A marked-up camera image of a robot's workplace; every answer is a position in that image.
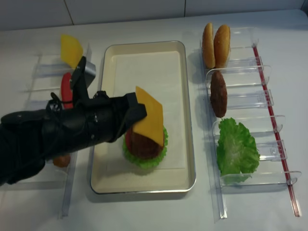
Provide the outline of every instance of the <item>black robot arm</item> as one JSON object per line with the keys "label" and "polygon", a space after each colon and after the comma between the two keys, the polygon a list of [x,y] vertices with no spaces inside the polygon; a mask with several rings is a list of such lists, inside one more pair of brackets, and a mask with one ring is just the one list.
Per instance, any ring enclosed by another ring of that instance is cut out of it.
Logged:
{"label": "black robot arm", "polygon": [[0,124],[0,185],[38,174],[45,161],[101,142],[114,142],[146,117],[135,93],[109,98],[99,91],[93,99],[87,87],[87,61],[82,57],[72,74],[73,108],[63,109],[52,93],[46,109],[5,115]]}

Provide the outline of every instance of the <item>yellow cheese slice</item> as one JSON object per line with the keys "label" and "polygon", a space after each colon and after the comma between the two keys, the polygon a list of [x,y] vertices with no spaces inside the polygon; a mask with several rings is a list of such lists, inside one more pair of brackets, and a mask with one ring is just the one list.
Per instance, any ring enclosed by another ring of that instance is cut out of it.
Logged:
{"label": "yellow cheese slice", "polygon": [[133,125],[133,132],[143,135],[163,147],[163,106],[140,87],[136,87],[136,96],[138,103],[145,105],[147,116]]}
{"label": "yellow cheese slice", "polygon": [[61,35],[61,60],[75,69],[82,57],[79,41],[70,35]]}

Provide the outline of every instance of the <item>partially assembled burger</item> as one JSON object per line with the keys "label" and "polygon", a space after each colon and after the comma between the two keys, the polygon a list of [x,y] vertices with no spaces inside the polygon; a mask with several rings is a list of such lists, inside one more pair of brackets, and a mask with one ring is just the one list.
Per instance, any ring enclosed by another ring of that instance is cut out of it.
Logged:
{"label": "partially assembled burger", "polygon": [[124,156],[148,169],[159,165],[167,152],[168,134],[164,128],[163,106],[145,90],[136,87],[138,103],[145,105],[147,116],[125,134]]}

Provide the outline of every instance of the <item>white wall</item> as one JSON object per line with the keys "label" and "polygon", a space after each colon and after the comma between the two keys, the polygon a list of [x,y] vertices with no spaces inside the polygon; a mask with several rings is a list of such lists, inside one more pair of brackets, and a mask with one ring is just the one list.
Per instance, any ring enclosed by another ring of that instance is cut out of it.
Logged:
{"label": "white wall", "polygon": [[183,17],[185,0],[65,0],[74,24]]}
{"label": "white wall", "polygon": [[72,25],[63,0],[1,0],[0,30]]}
{"label": "white wall", "polygon": [[185,16],[301,9],[305,0],[186,0]]}

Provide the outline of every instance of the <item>green lettuce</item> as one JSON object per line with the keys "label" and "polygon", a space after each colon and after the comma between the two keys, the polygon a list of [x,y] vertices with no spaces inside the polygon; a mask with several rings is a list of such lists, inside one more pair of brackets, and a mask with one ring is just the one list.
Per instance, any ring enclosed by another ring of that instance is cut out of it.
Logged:
{"label": "green lettuce", "polygon": [[259,166],[260,155],[255,138],[250,135],[249,130],[242,123],[237,125],[233,118],[222,119],[218,127],[220,138],[217,164],[221,176],[255,172]]}

